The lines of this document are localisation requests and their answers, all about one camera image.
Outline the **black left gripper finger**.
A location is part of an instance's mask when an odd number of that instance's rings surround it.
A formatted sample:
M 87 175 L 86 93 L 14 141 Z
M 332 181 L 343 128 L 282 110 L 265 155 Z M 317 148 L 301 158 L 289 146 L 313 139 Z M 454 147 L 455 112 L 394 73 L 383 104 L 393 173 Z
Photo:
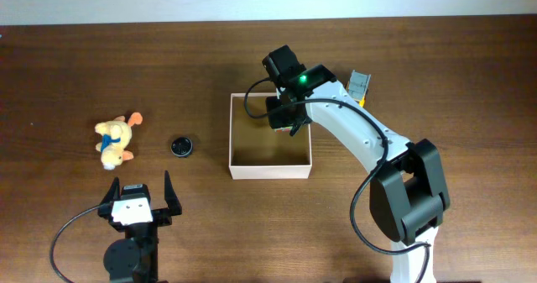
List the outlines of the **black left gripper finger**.
M 170 215 L 181 215 L 182 206 L 173 188 L 169 172 L 164 172 L 164 200 Z
M 120 197 L 120 190 L 119 178 L 115 177 L 106 195 L 102 198 L 101 205 L 115 202 Z

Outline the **beige cardboard box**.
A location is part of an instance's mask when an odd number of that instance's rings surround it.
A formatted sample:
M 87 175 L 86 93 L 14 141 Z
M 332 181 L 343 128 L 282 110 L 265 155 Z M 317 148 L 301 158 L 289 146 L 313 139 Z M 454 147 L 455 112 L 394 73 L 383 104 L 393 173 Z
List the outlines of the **beige cardboard box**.
M 267 118 L 254 119 L 251 113 L 264 113 L 269 93 L 242 93 L 230 96 L 228 168 L 234 180 L 306 179 L 312 168 L 310 127 L 293 136 L 274 130 Z

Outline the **yellow grey toy truck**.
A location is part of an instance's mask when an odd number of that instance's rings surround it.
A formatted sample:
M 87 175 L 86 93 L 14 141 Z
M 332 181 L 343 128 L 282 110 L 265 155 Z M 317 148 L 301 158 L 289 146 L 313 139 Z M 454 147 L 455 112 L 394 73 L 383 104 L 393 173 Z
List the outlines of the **yellow grey toy truck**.
M 370 80 L 370 74 L 363 74 L 353 70 L 347 83 L 346 90 L 349 96 L 361 107 L 365 105 Z

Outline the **colourful puzzle cube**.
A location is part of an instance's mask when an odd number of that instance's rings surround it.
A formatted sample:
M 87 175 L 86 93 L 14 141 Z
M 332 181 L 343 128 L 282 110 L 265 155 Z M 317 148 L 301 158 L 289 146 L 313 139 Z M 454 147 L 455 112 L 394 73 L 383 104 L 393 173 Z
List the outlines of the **colourful puzzle cube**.
M 274 128 L 274 132 L 278 132 L 278 133 L 281 133 L 281 132 L 290 132 L 292 129 L 293 129 L 292 126 L 280 127 L 280 128 Z

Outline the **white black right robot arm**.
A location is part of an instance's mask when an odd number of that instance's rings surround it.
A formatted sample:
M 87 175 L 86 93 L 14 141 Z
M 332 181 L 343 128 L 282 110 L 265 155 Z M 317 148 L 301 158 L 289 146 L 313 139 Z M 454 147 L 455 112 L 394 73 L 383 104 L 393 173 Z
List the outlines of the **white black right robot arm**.
M 433 244 L 451 200 L 438 149 L 413 143 L 381 124 L 347 93 L 324 66 L 279 69 L 267 65 L 277 94 L 266 113 L 272 128 L 318 123 L 331 132 L 368 173 L 352 198 L 352 229 L 370 249 L 393 258 L 392 282 L 433 282 Z M 390 249 L 368 241 L 357 226 L 357 200 L 370 191 L 374 222 Z

